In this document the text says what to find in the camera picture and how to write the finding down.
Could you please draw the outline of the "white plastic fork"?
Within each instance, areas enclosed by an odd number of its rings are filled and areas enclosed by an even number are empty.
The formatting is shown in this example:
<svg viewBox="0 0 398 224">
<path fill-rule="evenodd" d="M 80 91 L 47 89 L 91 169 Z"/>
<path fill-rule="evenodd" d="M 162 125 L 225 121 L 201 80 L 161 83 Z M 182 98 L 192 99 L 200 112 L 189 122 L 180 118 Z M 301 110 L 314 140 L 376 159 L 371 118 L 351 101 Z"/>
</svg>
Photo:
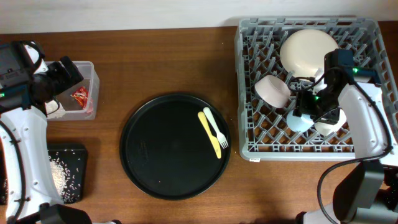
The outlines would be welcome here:
<svg viewBox="0 0 398 224">
<path fill-rule="evenodd" d="M 217 138 L 219 144 L 221 145 L 221 147 L 223 149 L 226 149 L 229 146 L 229 144 L 227 142 L 226 136 L 220 131 L 220 129 L 214 119 L 213 113 L 211 112 L 209 107 L 205 107 L 203 109 L 203 112 L 204 112 L 207 120 L 210 122 L 212 128 L 215 130 L 216 138 Z"/>
</svg>

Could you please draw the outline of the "pink small bowl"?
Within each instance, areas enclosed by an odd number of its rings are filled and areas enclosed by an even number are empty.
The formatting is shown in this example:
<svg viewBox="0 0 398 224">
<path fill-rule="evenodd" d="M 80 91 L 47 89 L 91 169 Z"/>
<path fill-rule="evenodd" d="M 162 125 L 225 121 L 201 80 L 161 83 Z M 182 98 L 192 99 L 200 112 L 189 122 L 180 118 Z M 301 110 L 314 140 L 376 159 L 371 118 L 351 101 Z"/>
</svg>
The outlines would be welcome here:
<svg viewBox="0 0 398 224">
<path fill-rule="evenodd" d="M 288 86 L 281 79 L 272 75 L 265 76 L 254 87 L 257 94 L 267 104 L 276 108 L 283 108 L 291 94 Z"/>
</svg>

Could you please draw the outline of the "red snack wrapper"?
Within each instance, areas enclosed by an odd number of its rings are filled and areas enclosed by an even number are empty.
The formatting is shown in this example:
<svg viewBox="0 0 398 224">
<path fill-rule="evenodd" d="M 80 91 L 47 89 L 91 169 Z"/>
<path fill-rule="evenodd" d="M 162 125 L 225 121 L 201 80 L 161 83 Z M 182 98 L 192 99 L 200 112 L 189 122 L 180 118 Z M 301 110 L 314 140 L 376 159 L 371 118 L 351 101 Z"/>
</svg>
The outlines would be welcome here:
<svg viewBox="0 0 398 224">
<path fill-rule="evenodd" d="M 71 94 L 71 97 L 77 101 L 82 109 L 85 109 L 89 100 L 89 91 L 85 86 L 81 86 Z"/>
</svg>

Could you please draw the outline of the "white cup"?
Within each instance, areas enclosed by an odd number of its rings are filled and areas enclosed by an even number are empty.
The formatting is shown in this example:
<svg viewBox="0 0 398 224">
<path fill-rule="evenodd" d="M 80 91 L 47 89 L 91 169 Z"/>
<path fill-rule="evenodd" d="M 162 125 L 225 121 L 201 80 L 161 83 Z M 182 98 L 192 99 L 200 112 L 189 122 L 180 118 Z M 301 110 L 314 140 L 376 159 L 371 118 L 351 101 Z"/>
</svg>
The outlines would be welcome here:
<svg viewBox="0 0 398 224">
<path fill-rule="evenodd" d="M 336 124 L 326 124 L 317 122 L 314 124 L 315 129 L 322 135 L 328 136 L 330 133 L 337 132 L 346 122 L 345 112 L 340 109 L 340 117 Z"/>
</svg>

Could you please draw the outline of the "light blue cup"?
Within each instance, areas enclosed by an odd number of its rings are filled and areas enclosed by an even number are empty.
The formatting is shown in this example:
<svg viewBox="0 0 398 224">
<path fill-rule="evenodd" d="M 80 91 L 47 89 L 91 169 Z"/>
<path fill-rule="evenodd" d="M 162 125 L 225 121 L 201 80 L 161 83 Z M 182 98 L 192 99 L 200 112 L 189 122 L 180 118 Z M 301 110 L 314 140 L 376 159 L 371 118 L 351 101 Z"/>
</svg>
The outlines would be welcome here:
<svg viewBox="0 0 398 224">
<path fill-rule="evenodd" d="M 293 110 L 288 113 L 286 122 L 289 129 L 296 133 L 305 132 L 314 125 L 310 115 L 302 114 L 300 116 L 295 116 Z"/>
</svg>

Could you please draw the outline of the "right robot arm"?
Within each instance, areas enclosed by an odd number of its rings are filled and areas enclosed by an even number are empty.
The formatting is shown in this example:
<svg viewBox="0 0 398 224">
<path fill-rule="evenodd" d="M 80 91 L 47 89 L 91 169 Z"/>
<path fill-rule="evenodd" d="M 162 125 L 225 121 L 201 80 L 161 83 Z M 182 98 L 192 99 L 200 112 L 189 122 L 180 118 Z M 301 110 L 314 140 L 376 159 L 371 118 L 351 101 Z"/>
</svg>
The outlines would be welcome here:
<svg viewBox="0 0 398 224">
<path fill-rule="evenodd" d="M 343 49 L 327 53 L 324 68 L 311 86 L 295 91 L 297 102 L 287 124 L 296 132 L 318 121 L 336 124 L 343 111 L 355 158 L 329 167 L 317 188 L 331 171 L 356 167 L 336 187 L 331 204 L 324 205 L 319 192 L 319 210 L 301 212 L 295 221 L 397 223 L 397 141 L 384 110 L 379 75 L 375 69 L 355 67 L 352 51 Z"/>
</svg>

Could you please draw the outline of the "beige large bowl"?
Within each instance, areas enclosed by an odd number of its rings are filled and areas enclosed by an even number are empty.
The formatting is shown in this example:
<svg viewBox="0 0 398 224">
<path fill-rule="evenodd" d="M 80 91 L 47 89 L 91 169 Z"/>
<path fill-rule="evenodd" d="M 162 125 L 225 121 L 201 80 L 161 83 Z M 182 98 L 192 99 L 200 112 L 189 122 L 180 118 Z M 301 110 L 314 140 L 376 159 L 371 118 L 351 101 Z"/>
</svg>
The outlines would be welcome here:
<svg viewBox="0 0 398 224">
<path fill-rule="evenodd" d="M 283 68 L 293 77 L 316 78 L 323 74 L 324 57 L 338 48 L 326 32 L 304 29 L 293 33 L 280 48 Z"/>
</svg>

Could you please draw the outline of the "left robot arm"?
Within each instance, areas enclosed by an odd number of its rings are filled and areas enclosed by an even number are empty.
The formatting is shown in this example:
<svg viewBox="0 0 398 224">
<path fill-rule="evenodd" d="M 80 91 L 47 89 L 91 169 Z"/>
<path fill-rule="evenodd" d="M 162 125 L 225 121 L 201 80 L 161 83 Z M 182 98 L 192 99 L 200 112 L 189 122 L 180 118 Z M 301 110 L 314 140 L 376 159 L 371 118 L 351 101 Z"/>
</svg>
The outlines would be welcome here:
<svg viewBox="0 0 398 224">
<path fill-rule="evenodd" d="M 8 186 L 7 223 L 91 223 L 64 204 L 47 149 L 46 103 L 83 80 L 64 56 L 47 65 L 33 40 L 1 45 L 1 145 Z"/>
</svg>

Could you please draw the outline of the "yellow plastic spoon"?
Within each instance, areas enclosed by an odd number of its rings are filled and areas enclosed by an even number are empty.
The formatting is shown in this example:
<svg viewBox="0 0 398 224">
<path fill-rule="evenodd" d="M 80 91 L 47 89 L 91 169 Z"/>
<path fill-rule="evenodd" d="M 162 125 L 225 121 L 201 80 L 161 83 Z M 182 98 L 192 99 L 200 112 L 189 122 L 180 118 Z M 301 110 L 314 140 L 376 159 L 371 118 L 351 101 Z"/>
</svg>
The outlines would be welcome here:
<svg viewBox="0 0 398 224">
<path fill-rule="evenodd" d="M 212 135 L 210 127 L 209 127 L 209 124 L 207 122 L 207 118 L 206 118 L 204 112 L 202 112 L 202 111 L 199 112 L 198 113 L 198 118 L 199 118 L 202 126 L 204 127 L 206 134 L 209 137 L 209 140 L 210 140 L 210 142 L 211 142 L 211 144 L 213 146 L 213 149 L 215 150 L 216 157 L 218 159 L 221 159 L 221 147 L 220 147 L 220 144 L 219 144 L 217 138 L 214 135 Z"/>
</svg>

